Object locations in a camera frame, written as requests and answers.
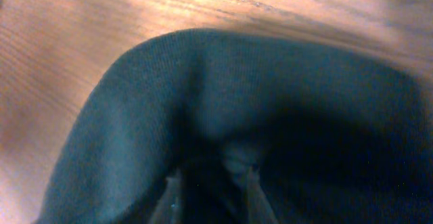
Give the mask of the black t-shirt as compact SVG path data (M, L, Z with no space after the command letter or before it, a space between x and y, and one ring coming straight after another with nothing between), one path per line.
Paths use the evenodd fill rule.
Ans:
M431 103L364 55L210 29L122 55L81 110L39 223L148 223L183 176L182 223L248 223L258 169L279 223L431 223Z

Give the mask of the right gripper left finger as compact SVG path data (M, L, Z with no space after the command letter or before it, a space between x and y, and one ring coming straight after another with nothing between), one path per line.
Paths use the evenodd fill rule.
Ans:
M166 189L152 213L148 224L182 224L183 176L175 173L166 178Z

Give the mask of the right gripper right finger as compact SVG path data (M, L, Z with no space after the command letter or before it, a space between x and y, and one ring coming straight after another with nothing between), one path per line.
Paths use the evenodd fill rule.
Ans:
M260 186L258 169L250 167L246 176L246 199L249 224L279 224Z

